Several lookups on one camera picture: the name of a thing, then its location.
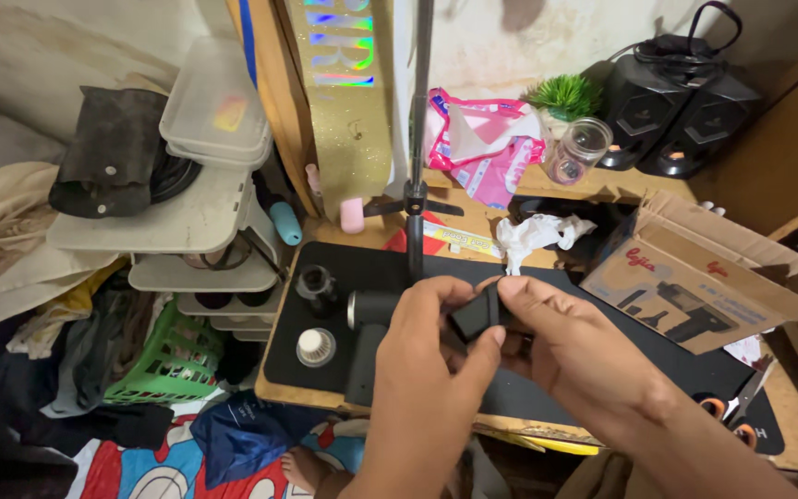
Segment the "tripod stand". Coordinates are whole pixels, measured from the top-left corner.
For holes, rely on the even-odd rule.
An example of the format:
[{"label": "tripod stand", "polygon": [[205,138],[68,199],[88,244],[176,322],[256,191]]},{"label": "tripod stand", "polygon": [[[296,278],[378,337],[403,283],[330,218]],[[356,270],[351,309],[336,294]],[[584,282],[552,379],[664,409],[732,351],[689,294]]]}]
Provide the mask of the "tripod stand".
[{"label": "tripod stand", "polygon": [[363,216],[375,217],[405,211],[405,233],[408,268],[411,284],[424,273],[424,210],[463,216],[464,210],[444,202],[427,199],[427,182],[424,182],[424,121],[427,119],[427,74],[430,70],[430,43],[433,38],[433,0],[417,0],[417,63],[415,64],[414,96],[411,99],[411,179],[405,182],[401,201],[375,204],[363,208]]}]

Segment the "pink plastic bag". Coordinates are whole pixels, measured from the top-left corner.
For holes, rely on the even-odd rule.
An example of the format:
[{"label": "pink plastic bag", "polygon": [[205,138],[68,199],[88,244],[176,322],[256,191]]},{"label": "pink plastic bag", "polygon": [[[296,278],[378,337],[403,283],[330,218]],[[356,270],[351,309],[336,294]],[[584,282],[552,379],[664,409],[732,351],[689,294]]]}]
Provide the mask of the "pink plastic bag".
[{"label": "pink plastic bag", "polygon": [[463,100],[443,89],[430,90],[429,103],[428,166],[451,170],[472,199],[505,209],[525,167],[548,151],[534,109],[511,98]]}]

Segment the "desk mat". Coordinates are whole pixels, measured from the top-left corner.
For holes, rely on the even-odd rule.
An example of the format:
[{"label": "desk mat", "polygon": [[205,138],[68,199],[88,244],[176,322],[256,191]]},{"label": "desk mat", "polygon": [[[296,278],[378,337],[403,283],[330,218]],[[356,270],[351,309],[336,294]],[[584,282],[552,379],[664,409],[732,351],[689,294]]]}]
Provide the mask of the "desk mat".
[{"label": "desk mat", "polygon": [[[307,303],[294,291],[300,274],[294,272],[291,289],[285,296],[263,367],[264,376],[272,383],[343,393],[357,340],[356,333],[347,326],[347,314],[343,312],[346,310],[346,299],[356,289],[401,292],[408,281],[407,259],[404,253],[393,251],[312,242],[301,248],[295,269],[306,265],[326,267],[337,278],[344,306],[341,312],[327,319],[314,318]],[[522,267],[521,272],[544,280],[570,295],[593,302],[639,350],[690,395],[712,391],[728,400],[753,374],[753,369],[722,349],[694,355],[651,331],[573,284],[572,279],[580,280],[581,274],[535,267]],[[427,277],[454,275],[475,285],[488,277],[502,274],[504,267],[501,264],[424,256],[424,275]],[[334,358],[321,368],[304,366],[295,352],[298,336],[310,328],[328,329],[337,340]],[[497,371],[482,400],[480,412],[578,426],[565,409],[540,387],[505,369]],[[750,404],[748,420],[760,433],[757,452],[775,456],[784,451],[784,439],[765,391],[760,391]]]}]

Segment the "white plastic shelf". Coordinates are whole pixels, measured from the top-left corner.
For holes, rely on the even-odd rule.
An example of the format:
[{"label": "white plastic shelf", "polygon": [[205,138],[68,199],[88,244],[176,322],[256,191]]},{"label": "white plastic shelf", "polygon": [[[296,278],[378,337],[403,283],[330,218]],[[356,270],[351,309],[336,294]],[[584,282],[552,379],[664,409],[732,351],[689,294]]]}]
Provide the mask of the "white plastic shelf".
[{"label": "white plastic shelf", "polygon": [[254,192],[249,172],[203,167],[190,187],[135,217],[59,214],[46,240],[61,250],[208,253],[232,241]]},{"label": "white plastic shelf", "polygon": [[141,291],[242,293],[270,289],[278,280],[257,251],[239,267],[217,272],[190,267],[177,255],[135,255],[135,260],[127,281]]},{"label": "white plastic shelf", "polygon": [[258,341],[266,343],[270,341],[270,332],[266,331],[233,331],[233,337],[238,341]]},{"label": "white plastic shelf", "polygon": [[202,304],[196,300],[196,297],[194,297],[193,293],[182,293],[177,299],[177,310],[184,315],[205,315],[212,317],[222,315],[259,315],[263,317],[270,317],[270,320],[272,321],[276,318],[276,311],[279,308],[279,301],[282,299],[283,287],[284,285],[281,283],[274,286],[273,294],[270,295],[269,299],[267,299],[267,303],[262,304],[261,306],[248,306],[238,301],[238,298],[233,297],[232,301],[230,301],[227,306],[217,310],[212,310],[202,306]]},{"label": "white plastic shelf", "polygon": [[218,331],[266,331],[269,334],[273,325],[266,323],[261,317],[249,317],[237,323],[229,317],[217,315],[211,318],[211,327]]}]

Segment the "wooden desk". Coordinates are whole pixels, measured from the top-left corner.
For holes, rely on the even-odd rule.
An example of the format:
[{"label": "wooden desk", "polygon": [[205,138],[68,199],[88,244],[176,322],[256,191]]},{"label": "wooden desk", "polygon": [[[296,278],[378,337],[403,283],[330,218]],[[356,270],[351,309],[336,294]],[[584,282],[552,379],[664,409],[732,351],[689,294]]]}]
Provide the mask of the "wooden desk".
[{"label": "wooden desk", "polygon": [[[506,211],[487,208],[481,203],[471,201],[467,198],[466,193],[460,189],[433,189],[431,197],[463,207],[466,212],[464,217],[452,217],[449,215],[439,215],[439,217],[448,226],[467,232],[482,235],[491,234],[493,236],[496,223],[506,217]],[[372,218],[365,221],[365,231],[351,235],[340,231],[339,227],[328,222],[312,219],[308,220],[304,232],[306,241],[316,240],[364,248],[381,248],[396,231],[404,226],[405,219],[402,215]],[[490,256],[466,249],[461,249],[460,255],[455,255],[450,253],[447,247],[442,248],[438,255],[461,257],[469,260],[497,261]],[[552,268],[556,261],[555,252],[539,249],[525,259],[525,265]],[[279,305],[279,312],[281,311],[282,304]],[[264,362],[266,362],[266,353],[264,354]],[[357,413],[363,413],[368,410],[367,408],[345,403],[343,394],[340,393],[270,383],[263,375],[262,369],[254,390],[259,397],[269,401]],[[798,471],[798,393],[793,388],[790,378],[781,366],[771,373],[766,381],[765,391],[769,395],[786,443],[784,453],[780,456],[771,457],[770,460],[779,468]],[[599,441],[590,436],[586,430],[575,426],[554,425],[489,414],[478,414],[475,423],[483,429],[599,445]]]},{"label": "wooden desk", "polygon": [[[517,195],[533,195],[577,199],[587,201],[622,202],[638,204],[646,192],[671,191],[689,201],[710,199],[705,182],[690,183],[688,180],[645,175],[635,168],[627,171],[611,171],[594,168],[573,186],[561,186],[550,180],[541,165],[530,165],[516,187]],[[429,187],[461,189],[457,180],[446,171],[424,170],[424,181]]]}]

